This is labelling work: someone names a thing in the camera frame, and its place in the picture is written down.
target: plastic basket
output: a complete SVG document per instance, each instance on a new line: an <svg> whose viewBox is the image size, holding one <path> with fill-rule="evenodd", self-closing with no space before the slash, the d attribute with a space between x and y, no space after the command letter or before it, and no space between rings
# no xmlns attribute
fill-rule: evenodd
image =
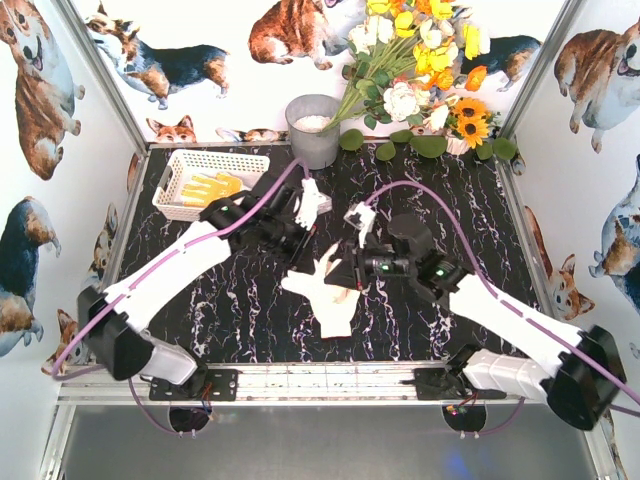
<svg viewBox="0 0 640 480"><path fill-rule="evenodd" d="M180 195L192 175L215 176L226 172L240 178L245 188L250 189L267 170L269 157L264 155L176 150L171 154L151 203L169 220L195 222L203 209L184 206Z"/></svg>

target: white powder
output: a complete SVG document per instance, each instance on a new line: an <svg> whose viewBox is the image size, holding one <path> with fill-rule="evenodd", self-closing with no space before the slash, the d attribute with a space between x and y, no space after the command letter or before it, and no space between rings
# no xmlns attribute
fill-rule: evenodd
<svg viewBox="0 0 640 480"><path fill-rule="evenodd" d="M324 127L329 125L331 121L330 117L323 117L321 115L309 115L308 117L302 117L293 124L295 128L303 132L317 133L324 130Z"/></svg>

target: orange flower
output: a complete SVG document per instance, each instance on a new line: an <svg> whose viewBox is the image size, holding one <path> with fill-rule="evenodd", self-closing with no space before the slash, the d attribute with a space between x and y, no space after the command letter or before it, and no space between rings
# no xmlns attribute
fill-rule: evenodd
<svg viewBox="0 0 640 480"><path fill-rule="evenodd" d="M484 65L476 67L469 72L469 75L467 76L467 83L464 88L470 92L477 92L480 90L485 78L487 78L487 67Z"/></svg>
<svg viewBox="0 0 640 480"><path fill-rule="evenodd" d="M451 85L453 85L453 74L450 68L445 68L444 71L438 73L436 85L440 90L449 90L451 88Z"/></svg>

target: gray cup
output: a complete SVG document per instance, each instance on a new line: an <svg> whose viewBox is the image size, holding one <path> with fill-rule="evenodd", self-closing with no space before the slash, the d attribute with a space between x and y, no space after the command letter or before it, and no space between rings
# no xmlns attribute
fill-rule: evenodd
<svg viewBox="0 0 640 480"><path fill-rule="evenodd" d="M302 95L287 105L285 117L289 124L291 149L296 158L307 162L310 170L320 170L335 162L338 156L340 125L318 133L303 132L293 125L310 115L333 118L339 107L340 102L327 95Z"/></svg>

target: marble table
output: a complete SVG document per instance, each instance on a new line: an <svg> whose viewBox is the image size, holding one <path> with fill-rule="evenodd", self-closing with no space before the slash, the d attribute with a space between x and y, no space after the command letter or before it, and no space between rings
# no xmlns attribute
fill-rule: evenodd
<svg viewBox="0 0 640 480"><path fill-rule="evenodd" d="M293 159L288 145L211 147L267 155L279 174ZM154 148L144 176L119 269L135 272L173 243L188 227L168 221L151 204L172 149ZM529 304L536 295L495 167L471 158L438 160L399 149L391 162L379 162L375 145L343 152L335 164L314 172L318 187L333 199L333 212L319 217L312 241L315 258L350 234L342 220L350 204L405 173L436 191L453 209L498 287ZM290 177L297 181L301 169ZM438 248L464 259L462 244L444 212L425 194L407 188L380 197L374 232L386 234L390 215L414 213L428 225ZM466 318L421 301L402 280L378 280L362 296L351 322L351 338L322 340L308 302L283 291L285 270L268 256L243 251L194 280L158 313L151 333L193 350L209 363L353 362L431 360L455 354L468 343L498 353L517 354L499 337Z"/></svg>

